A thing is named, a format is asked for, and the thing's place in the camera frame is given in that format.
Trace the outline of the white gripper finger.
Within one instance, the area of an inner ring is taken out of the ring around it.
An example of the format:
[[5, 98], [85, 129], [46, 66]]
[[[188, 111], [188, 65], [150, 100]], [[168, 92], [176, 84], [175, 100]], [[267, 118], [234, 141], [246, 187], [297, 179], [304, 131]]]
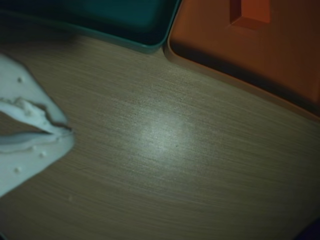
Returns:
[[20, 62], [0, 55], [0, 111], [54, 135], [72, 132], [63, 111]]
[[0, 196], [63, 158], [74, 146], [74, 134], [21, 133], [0, 138]]

